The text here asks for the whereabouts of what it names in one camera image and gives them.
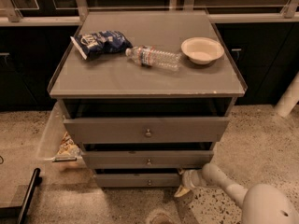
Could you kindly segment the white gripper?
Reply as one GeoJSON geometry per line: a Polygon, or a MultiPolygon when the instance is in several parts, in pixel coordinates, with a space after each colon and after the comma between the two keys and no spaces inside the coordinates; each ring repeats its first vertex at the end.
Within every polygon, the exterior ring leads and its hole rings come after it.
{"type": "Polygon", "coordinates": [[[180,185],[175,192],[174,196],[180,198],[191,191],[191,189],[197,189],[199,187],[205,187],[206,181],[202,176],[201,170],[183,170],[177,169],[178,174],[182,175],[182,185],[180,185]]]}

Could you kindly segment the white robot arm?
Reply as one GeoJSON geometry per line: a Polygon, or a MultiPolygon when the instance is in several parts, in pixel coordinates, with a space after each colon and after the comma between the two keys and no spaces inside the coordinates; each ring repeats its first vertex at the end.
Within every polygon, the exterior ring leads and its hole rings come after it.
{"type": "Polygon", "coordinates": [[[181,182],[176,197],[200,187],[221,188],[241,209],[241,224],[299,224],[299,214],[290,199],[268,184],[249,189],[234,182],[216,164],[207,163],[200,170],[180,169],[181,182]]]}

